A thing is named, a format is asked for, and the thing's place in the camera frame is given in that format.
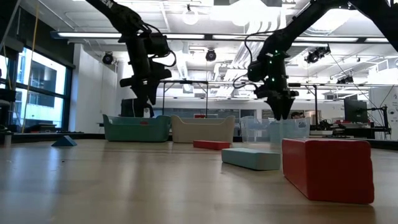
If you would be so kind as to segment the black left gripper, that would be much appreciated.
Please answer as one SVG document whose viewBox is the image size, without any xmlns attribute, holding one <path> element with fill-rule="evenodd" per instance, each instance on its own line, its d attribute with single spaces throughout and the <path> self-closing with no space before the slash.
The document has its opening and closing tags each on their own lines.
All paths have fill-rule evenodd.
<svg viewBox="0 0 398 224">
<path fill-rule="evenodd" d="M 126 44 L 129 56 L 128 64 L 133 71 L 130 78 L 120 80 L 120 86 L 129 86 L 135 90 L 147 85 L 147 94 L 144 89 L 140 89 L 136 98 L 136 117 L 143 118 L 144 110 L 150 108 L 148 99 L 152 105 L 156 104 L 157 88 L 160 81 L 172 77 L 171 71 L 166 69 L 166 65 L 154 62 L 153 59 L 167 57 L 172 51 L 168 46 L 167 36 L 161 33 L 123 35 L 119 41 Z"/>
</svg>

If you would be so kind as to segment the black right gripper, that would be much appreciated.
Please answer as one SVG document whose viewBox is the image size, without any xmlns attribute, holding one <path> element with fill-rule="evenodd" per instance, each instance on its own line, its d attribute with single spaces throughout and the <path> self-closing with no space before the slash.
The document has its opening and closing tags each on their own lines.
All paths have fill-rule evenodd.
<svg viewBox="0 0 398 224">
<path fill-rule="evenodd" d="M 263 61 L 257 61 L 255 71 L 256 81 L 262 81 L 263 84 L 258 87 L 255 94 L 258 98 L 295 98 L 299 96 L 298 91 L 291 90 L 288 87 L 288 75 L 285 71 L 285 58 L 288 55 L 284 51 L 275 50 L 273 53 L 265 54 Z M 288 119 L 294 99 L 282 100 L 282 111 L 280 111 L 280 100 L 267 99 L 267 104 L 271 107 L 274 118 L 280 121 Z"/>
</svg>

